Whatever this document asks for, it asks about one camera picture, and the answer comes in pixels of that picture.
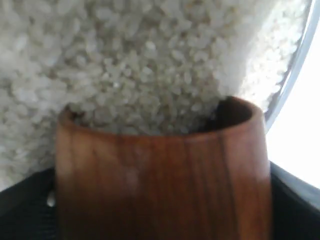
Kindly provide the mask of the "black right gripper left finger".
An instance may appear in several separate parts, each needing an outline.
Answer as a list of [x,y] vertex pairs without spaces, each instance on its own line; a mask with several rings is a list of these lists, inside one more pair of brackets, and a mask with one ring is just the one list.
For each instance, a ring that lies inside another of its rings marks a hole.
[[56,240],[56,208],[47,204],[54,189],[55,171],[47,169],[27,177],[0,193],[2,240]]

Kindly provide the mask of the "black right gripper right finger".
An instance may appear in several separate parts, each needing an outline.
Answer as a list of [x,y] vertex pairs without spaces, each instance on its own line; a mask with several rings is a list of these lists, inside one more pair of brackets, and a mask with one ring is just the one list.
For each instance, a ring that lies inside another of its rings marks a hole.
[[320,190],[271,164],[274,240],[320,239]]

